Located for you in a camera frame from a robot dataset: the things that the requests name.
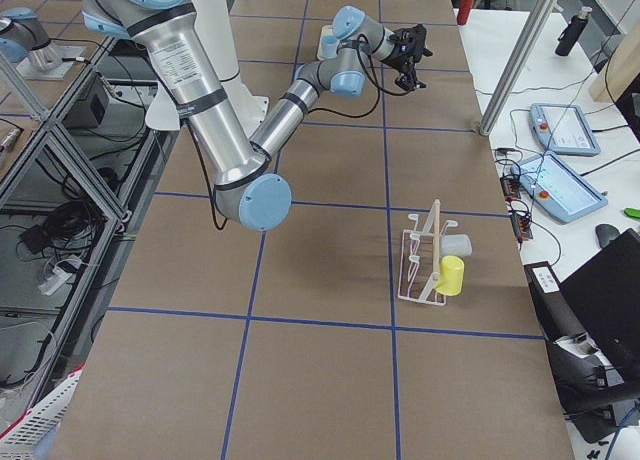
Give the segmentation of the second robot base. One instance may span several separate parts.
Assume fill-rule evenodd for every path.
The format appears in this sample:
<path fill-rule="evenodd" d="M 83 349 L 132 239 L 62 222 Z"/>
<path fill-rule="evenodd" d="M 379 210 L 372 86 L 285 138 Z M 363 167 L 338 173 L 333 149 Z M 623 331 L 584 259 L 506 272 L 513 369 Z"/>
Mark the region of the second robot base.
<path fill-rule="evenodd" d="M 59 45 L 33 10 L 16 7 L 1 12 L 1 52 L 25 79 L 62 80 L 84 48 Z"/>

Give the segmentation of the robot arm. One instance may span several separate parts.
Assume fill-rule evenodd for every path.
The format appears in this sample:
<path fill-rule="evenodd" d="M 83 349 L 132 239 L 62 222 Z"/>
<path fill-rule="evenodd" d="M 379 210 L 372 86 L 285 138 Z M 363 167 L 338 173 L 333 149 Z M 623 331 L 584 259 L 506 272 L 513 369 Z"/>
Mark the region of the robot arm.
<path fill-rule="evenodd" d="M 322 58 L 302 65 L 270 104 L 241 81 L 226 0 L 84 0 L 83 16 L 90 30 L 146 49 L 160 97 L 173 104 L 154 126 L 190 130 L 215 170 L 214 208 L 256 231 L 289 212 L 290 187 L 269 166 L 320 95 L 359 96 L 366 59 L 394 69 L 401 92 L 411 92 L 419 87 L 415 66 L 428 53 L 424 26 L 392 31 L 344 6 Z"/>

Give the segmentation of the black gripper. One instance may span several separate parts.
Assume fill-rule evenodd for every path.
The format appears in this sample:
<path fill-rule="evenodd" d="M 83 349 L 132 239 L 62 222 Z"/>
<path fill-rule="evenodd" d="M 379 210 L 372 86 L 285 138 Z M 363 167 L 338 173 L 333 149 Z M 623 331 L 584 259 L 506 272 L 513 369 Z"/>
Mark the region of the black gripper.
<path fill-rule="evenodd" d="M 425 88 L 415 70 L 422 57 L 431 57 L 433 52 L 426 46 L 427 29 L 422 24 L 410 28 L 393 31 L 388 40 L 393 48 L 391 54 L 384 59 L 384 64 L 398 72 L 395 84 L 404 91 Z"/>

